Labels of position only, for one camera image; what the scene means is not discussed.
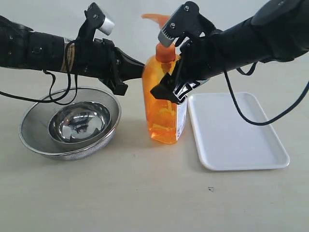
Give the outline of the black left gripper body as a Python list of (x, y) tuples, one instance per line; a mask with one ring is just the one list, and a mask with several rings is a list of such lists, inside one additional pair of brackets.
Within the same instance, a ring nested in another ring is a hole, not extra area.
[(97, 78), (113, 94), (124, 96), (127, 84), (121, 80), (120, 66), (112, 41), (103, 39), (86, 42), (75, 40), (74, 61), (70, 73)]

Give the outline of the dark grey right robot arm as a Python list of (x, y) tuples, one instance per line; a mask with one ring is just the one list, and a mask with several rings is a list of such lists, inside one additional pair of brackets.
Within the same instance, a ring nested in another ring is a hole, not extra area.
[(290, 62), (309, 50), (309, 3), (270, 0), (252, 17), (220, 30), (193, 1), (180, 5), (158, 35), (180, 48), (174, 70), (151, 88), (156, 99), (176, 104), (210, 78), (245, 65)]

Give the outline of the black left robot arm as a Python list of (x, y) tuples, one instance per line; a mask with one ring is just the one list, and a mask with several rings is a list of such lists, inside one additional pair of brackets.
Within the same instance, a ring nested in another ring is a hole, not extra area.
[(0, 65), (97, 78), (113, 94), (124, 96), (125, 81), (141, 78), (144, 63), (128, 56), (113, 41), (96, 39), (95, 31), (94, 23), (86, 19), (76, 39), (70, 40), (1, 16)]

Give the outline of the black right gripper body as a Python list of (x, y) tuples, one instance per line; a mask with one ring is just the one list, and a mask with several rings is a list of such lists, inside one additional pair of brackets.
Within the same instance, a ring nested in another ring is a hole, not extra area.
[(197, 36), (185, 32), (180, 39), (188, 40), (181, 45), (181, 58), (176, 62), (172, 72), (172, 102), (180, 104), (189, 92), (206, 83), (212, 71), (221, 71), (216, 68), (218, 58), (214, 46), (214, 37), (222, 33), (220, 29), (212, 30), (205, 35)]

